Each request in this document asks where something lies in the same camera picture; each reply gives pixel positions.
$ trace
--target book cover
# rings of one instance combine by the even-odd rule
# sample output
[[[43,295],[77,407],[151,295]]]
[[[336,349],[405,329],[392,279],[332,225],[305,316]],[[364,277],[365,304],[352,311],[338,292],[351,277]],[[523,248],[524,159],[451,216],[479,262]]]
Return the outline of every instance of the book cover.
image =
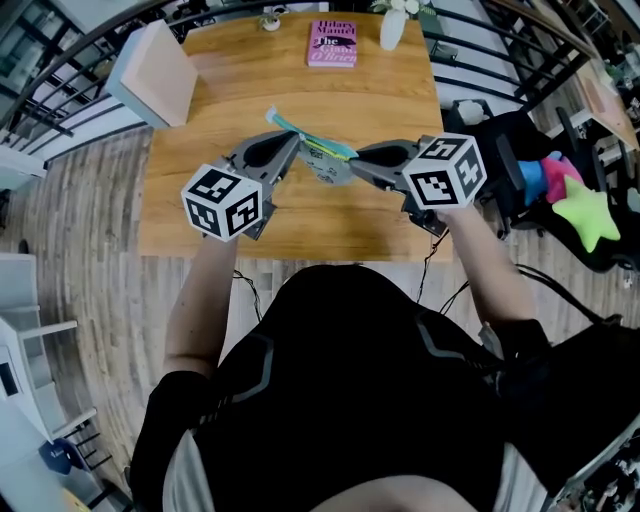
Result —
[[[307,64],[312,67],[352,68],[356,65],[356,24],[351,21],[314,21]]]

